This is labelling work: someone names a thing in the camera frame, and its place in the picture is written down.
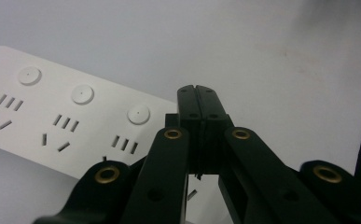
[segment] white table surface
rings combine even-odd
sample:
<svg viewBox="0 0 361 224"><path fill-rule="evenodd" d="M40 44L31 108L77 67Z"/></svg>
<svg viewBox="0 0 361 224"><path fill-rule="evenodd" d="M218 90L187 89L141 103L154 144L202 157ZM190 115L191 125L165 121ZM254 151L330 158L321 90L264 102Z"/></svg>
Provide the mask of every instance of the white table surface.
<svg viewBox="0 0 361 224"><path fill-rule="evenodd" d="M0 1L0 45L173 102L210 87L288 166L354 172L361 0ZM0 150L0 224L58 212L75 183Z"/></svg>

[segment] power outlet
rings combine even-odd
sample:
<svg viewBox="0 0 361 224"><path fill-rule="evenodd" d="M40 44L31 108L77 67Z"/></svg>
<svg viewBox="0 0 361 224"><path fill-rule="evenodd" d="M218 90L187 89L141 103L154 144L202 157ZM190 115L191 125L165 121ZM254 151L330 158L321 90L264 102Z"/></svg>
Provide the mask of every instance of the power outlet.
<svg viewBox="0 0 361 224"><path fill-rule="evenodd" d="M175 111L172 102L0 47L0 148L75 178L101 160L142 159ZM199 222L216 177L190 177L188 190L187 220Z"/></svg>

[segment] white power strip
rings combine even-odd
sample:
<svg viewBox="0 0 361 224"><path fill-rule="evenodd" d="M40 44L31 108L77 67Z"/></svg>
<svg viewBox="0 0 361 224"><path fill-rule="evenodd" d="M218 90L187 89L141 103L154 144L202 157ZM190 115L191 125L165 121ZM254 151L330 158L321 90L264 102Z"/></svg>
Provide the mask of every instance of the white power strip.
<svg viewBox="0 0 361 224"><path fill-rule="evenodd" d="M103 159L139 161L175 111L158 97L0 47L0 148L64 174L80 178ZM190 178L188 190L198 192L188 221L207 220L207 211L223 217L215 176Z"/></svg>

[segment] round button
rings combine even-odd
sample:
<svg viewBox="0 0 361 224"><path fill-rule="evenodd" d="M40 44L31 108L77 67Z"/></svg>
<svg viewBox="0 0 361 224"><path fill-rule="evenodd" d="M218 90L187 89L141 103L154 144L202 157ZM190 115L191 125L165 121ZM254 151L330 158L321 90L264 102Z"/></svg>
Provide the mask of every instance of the round button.
<svg viewBox="0 0 361 224"><path fill-rule="evenodd" d="M93 89L89 85L75 87L72 92L72 99L78 105L86 105L93 99Z"/></svg>
<svg viewBox="0 0 361 224"><path fill-rule="evenodd" d="M150 110L145 105L137 105L128 111L128 119L133 124L144 124L150 119Z"/></svg>
<svg viewBox="0 0 361 224"><path fill-rule="evenodd" d="M36 67L23 68L18 74L18 80L25 86L33 86L41 79L41 71Z"/></svg>

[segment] outlet socket hole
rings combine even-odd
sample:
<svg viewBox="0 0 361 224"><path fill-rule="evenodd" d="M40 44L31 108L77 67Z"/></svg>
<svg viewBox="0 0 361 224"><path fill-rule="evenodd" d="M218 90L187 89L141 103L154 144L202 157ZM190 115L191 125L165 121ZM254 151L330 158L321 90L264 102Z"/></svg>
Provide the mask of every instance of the outlet socket hole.
<svg viewBox="0 0 361 224"><path fill-rule="evenodd" d="M125 151L125 148L127 147L129 141L130 141L129 139L125 139L124 145L122 145L121 148L122 151Z"/></svg>
<svg viewBox="0 0 361 224"><path fill-rule="evenodd" d="M61 152L61 151L63 151L65 148L67 148L67 147L69 147L69 146L70 146L70 143L67 142L67 143L65 143L63 146L61 146L60 148L58 148L58 151Z"/></svg>
<svg viewBox="0 0 361 224"><path fill-rule="evenodd" d="M47 134L43 133L43 147L47 145Z"/></svg>
<svg viewBox="0 0 361 224"><path fill-rule="evenodd" d="M63 129L66 128L66 126L67 126L67 124L69 123L69 121L70 121L69 118L67 118L67 119L64 121L64 124L63 124L63 126L62 126Z"/></svg>
<svg viewBox="0 0 361 224"><path fill-rule="evenodd" d="M62 115L58 115L58 117L55 119L53 125L56 126L58 124L59 120L61 119L61 117L62 117Z"/></svg>
<svg viewBox="0 0 361 224"><path fill-rule="evenodd" d="M111 145L111 147L116 147L118 140L119 140L119 136L117 135L116 138L114 139L113 145Z"/></svg>
<svg viewBox="0 0 361 224"><path fill-rule="evenodd" d="M9 107L12 105L12 103L14 103L14 101L15 101L15 98L12 97L12 98L9 100L9 102L7 103L6 108L9 108Z"/></svg>
<svg viewBox="0 0 361 224"><path fill-rule="evenodd" d="M20 107L22 106L22 104L23 104L23 101L20 101L20 102L17 104L17 106L15 106L14 111L18 111L18 110L20 109Z"/></svg>
<svg viewBox="0 0 361 224"><path fill-rule="evenodd" d="M136 148L137 148L137 143L134 143L133 144L133 147L132 147L132 150L131 150L131 154L134 154L134 152L136 151Z"/></svg>
<svg viewBox="0 0 361 224"><path fill-rule="evenodd" d="M191 200L192 197L194 197L196 194L198 193L198 191L196 191L195 189L192 190L189 195L187 196L187 201Z"/></svg>
<svg viewBox="0 0 361 224"><path fill-rule="evenodd" d="M0 104L2 104L3 101L5 101L6 97L7 97L7 96L4 94L4 95L2 96L2 98L0 98Z"/></svg>
<svg viewBox="0 0 361 224"><path fill-rule="evenodd" d="M70 132L73 133L76 130L78 123L79 123L78 120L76 120L76 122L75 122L75 124L73 124L72 130L70 130Z"/></svg>
<svg viewBox="0 0 361 224"><path fill-rule="evenodd" d="M11 123L12 123L12 121L11 121L11 120L9 120L9 121L7 121L6 123L4 123L4 124L0 125L0 130L2 130L2 129L4 129L4 128L6 128L6 126L10 125Z"/></svg>

